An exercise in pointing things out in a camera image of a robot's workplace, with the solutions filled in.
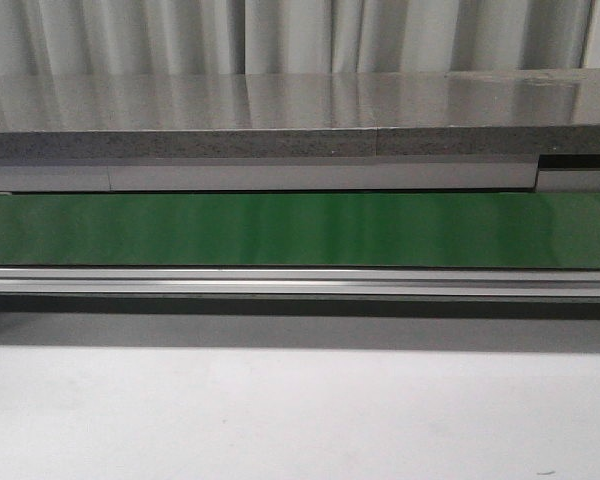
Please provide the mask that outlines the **grey panel under counter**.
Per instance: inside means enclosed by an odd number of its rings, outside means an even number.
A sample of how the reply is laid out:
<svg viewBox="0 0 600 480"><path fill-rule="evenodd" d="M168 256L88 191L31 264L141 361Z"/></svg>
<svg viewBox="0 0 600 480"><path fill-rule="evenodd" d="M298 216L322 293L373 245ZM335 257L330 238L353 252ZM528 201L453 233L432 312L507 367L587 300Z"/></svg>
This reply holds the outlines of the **grey panel under counter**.
<svg viewBox="0 0 600 480"><path fill-rule="evenodd" d="M283 190L600 192L600 154L0 159L0 193Z"/></svg>

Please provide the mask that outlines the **green conveyor belt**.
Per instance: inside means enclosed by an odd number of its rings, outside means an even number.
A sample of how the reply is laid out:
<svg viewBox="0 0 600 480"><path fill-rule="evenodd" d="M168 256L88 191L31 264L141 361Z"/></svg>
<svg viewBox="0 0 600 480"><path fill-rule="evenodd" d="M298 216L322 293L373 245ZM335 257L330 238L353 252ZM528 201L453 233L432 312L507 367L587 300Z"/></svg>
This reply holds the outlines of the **green conveyor belt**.
<svg viewBox="0 0 600 480"><path fill-rule="evenodd" d="M0 195L0 266L600 269L600 193Z"/></svg>

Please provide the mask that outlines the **grey stone counter slab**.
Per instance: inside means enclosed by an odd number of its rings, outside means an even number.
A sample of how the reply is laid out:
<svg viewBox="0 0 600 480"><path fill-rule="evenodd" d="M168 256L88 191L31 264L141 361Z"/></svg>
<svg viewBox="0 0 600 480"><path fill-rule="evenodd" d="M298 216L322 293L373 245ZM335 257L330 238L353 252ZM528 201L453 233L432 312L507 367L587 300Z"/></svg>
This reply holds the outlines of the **grey stone counter slab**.
<svg viewBox="0 0 600 480"><path fill-rule="evenodd" d="M600 69L0 76L0 159L478 154L600 154Z"/></svg>

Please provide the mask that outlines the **white pleated curtain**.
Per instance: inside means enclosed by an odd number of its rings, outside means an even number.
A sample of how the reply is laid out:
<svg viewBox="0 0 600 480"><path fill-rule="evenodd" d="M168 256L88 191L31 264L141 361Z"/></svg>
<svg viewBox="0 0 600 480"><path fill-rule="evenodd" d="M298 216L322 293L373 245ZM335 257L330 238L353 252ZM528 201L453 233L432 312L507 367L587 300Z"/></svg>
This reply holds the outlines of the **white pleated curtain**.
<svg viewBox="0 0 600 480"><path fill-rule="evenodd" d="M600 1L0 1L0 76L600 67Z"/></svg>

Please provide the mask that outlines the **aluminium conveyor front rail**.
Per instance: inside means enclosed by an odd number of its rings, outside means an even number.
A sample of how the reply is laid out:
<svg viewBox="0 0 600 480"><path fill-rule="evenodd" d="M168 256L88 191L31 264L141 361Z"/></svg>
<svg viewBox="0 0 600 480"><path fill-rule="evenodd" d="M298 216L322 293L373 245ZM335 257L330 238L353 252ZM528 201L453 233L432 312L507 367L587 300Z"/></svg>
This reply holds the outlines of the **aluminium conveyor front rail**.
<svg viewBox="0 0 600 480"><path fill-rule="evenodd" d="M0 268L0 295L248 295L600 299L600 270Z"/></svg>

